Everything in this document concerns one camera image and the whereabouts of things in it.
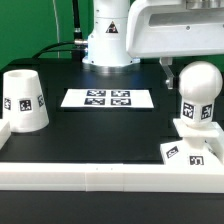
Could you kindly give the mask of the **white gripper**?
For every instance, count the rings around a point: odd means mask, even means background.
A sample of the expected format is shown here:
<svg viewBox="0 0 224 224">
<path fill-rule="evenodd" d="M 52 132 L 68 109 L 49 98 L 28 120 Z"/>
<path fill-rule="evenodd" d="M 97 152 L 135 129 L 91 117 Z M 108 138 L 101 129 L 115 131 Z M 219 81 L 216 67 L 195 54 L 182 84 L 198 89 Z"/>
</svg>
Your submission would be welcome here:
<svg viewBox="0 0 224 224">
<path fill-rule="evenodd" d="M 132 57 L 161 57 L 172 89 L 172 57 L 224 54 L 224 0 L 135 0 L 126 50 Z"/>
</svg>

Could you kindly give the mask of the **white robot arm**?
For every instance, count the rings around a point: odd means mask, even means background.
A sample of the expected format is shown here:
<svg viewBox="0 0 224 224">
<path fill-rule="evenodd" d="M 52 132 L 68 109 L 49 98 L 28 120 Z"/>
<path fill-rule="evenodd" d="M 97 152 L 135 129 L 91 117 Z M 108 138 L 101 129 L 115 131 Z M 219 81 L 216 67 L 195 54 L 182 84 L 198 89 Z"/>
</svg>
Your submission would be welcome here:
<svg viewBox="0 0 224 224">
<path fill-rule="evenodd" d="M 224 54 L 224 0 L 93 0 L 86 67 L 118 72 L 143 58 L 170 70 L 175 57 Z"/>
</svg>

